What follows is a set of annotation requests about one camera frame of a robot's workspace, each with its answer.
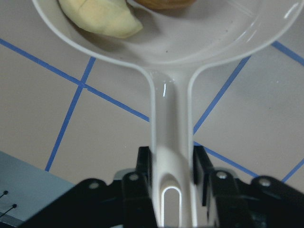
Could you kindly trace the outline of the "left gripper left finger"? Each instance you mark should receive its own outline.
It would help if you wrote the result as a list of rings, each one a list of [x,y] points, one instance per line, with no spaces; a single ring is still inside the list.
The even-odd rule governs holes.
[[[138,149],[135,170],[122,178],[124,228],[157,227],[151,186],[152,153],[148,146],[143,146]]]

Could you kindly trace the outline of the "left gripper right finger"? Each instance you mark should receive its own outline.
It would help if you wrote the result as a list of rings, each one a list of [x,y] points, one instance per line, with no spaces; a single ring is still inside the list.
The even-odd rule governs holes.
[[[248,203],[231,172],[214,168],[203,146],[193,147],[193,180],[210,228],[250,228]]]

